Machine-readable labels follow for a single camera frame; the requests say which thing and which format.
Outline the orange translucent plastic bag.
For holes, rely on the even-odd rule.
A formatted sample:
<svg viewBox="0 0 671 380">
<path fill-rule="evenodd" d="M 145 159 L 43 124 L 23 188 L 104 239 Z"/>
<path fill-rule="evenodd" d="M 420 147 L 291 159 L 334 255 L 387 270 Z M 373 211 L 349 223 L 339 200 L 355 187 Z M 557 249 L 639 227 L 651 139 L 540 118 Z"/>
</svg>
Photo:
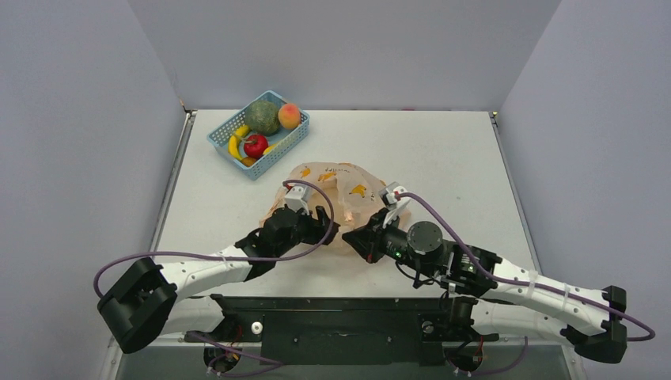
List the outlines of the orange translucent plastic bag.
<svg viewBox="0 0 671 380">
<path fill-rule="evenodd" d="M 378 192 L 387 185 L 358 165 L 348 162 L 308 162 L 296 166 L 290 180 L 315 184 L 331 200 L 339 231 L 329 245 L 340 253 L 354 254 L 342 234 L 364 226 L 370 216 L 384 207 Z"/>
</svg>

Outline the fake peach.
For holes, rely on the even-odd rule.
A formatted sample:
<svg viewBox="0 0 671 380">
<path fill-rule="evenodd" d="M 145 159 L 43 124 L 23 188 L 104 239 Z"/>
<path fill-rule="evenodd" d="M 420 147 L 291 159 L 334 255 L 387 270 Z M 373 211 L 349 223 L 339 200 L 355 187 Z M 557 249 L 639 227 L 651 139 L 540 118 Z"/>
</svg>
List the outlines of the fake peach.
<svg viewBox="0 0 671 380">
<path fill-rule="evenodd" d="M 284 104 L 279 109 L 278 120 L 283 128 L 293 130 L 301 124 L 301 111 L 296 104 Z"/>
</svg>

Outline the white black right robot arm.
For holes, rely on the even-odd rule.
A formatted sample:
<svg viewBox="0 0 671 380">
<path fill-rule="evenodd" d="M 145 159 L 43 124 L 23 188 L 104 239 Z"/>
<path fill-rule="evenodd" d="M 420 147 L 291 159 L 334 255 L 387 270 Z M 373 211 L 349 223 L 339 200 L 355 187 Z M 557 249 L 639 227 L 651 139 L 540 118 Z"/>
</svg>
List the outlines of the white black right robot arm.
<svg viewBox="0 0 671 380">
<path fill-rule="evenodd" d="M 387 214 L 380 210 L 366 225 L 343 234 L 343 240 L 369 264 L 389 257 L 453 294 L 446 317 L 453 336 L 528 336 L 571 346 L 599 363 L 621 362 L 627 350 L 620 316 L 627 305 L 625 290 L 575 287 L 487 250 L 472 247 L 466 253 L 432 222 L 402 230 L 397 221 L 385 221 Z"/>
</svg>

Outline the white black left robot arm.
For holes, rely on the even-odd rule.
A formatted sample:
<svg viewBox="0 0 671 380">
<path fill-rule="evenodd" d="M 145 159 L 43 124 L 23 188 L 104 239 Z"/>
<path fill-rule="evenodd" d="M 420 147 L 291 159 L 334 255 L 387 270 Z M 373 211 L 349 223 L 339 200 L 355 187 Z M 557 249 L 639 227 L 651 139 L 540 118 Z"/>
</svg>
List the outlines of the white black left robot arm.
<svg viewBox="0 0 671 380">
<path fill-rule="evenodd" d="M 227 340 L 236 318 L 199 294 L 227 283 L 260 277 L 300 244 L 314 251 L 331 243 L 338 224 L 332 207 L 294 211 L 281 207 L 240 241 L 211 255 L 178 252 L 179 262 L 158 264 L 153 253 L 128 257 L 131 266 L 105 293 L 97 309 L 122 352 L 142 350 L 159 336 L 179 330 L 208 332 Z"/>
</svg>

